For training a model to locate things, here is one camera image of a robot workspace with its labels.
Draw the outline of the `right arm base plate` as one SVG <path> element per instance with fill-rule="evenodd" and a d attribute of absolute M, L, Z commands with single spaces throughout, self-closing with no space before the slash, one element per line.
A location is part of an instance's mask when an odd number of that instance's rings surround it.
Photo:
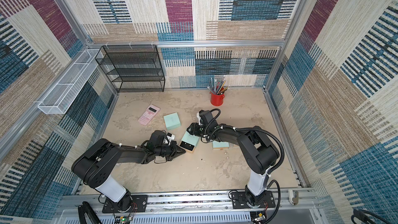
<path fill-rule="evenodd" d="M 275 198 L 271 191 L 264 191 L 259 196 L 254 196 L 250 191 L 231 190 L 228 196 L 234 209 L 276 207 Z"/>

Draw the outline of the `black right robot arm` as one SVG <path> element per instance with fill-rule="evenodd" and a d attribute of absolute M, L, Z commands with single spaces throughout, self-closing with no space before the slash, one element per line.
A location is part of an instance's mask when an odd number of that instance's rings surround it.
<path fill-rule="evenodd" d="M 245 197 L 249 207 L 260 206 L 265 201 L 268 180 L 271 173 L 279 168 L 285 158 L 282 142 L 272 133 L 259 126 L 236 128 L 224 123 L 218 124 L 218 108 L 197 113 L 198 121 L 192 123 L 187 132 L 203 138 L 207 143 L 228 142 L 239 146 L 251 172 L 249 183 L 245 187 Z"/>

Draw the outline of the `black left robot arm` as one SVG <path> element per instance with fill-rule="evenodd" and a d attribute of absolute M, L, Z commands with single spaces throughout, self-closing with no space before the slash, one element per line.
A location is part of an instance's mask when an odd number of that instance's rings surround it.
<path fill-rule="evenodd" d="M 176 141 L 170 141 L 167 133 L 160 130 L 154 131 L 140 146 L 123 146 L 100 139 L 73 163 L 72 172 L 85 185 L 104 195 L 115 212 L 123 213 L 131 209 L 133 200 L 131 193 L 111 177 L 117 164 L 149 164 L 156 157 L 169 162 L 185 153 Z"/>

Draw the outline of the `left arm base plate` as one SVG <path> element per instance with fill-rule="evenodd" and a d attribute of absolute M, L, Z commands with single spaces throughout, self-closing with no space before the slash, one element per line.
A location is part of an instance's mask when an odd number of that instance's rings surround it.
<path fill-rule="evenodd" d="M 125 195 L 119 202 L 113 202 L 106 197 L 102 213 L 143 213 L 146 210 L 148 195 Z"/>

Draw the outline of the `mint jewelry box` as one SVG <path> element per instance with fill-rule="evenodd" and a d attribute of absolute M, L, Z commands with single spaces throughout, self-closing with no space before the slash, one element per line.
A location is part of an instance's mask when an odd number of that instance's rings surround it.
<path fill-rule="evenodd" d="M 198 145 L 200 138 L 198 136 L 190 135 L 187 131 L 183 135 L 179 146 L 185 151 L 193 153 Z"/>
<path fill-rule="evenodd" d="M 172 113 L 163 116 L 166 129 L 173 130 L 181 126 L 181 122 L 177 113 Z"/>
<path fill-rule="evenodd" d="M 218 142 L 218 141 L 212 142 L 213 150 L 224 150 L 224 149 L 229 149 L 229 147 L 230 145 L 228 142 Z"/>

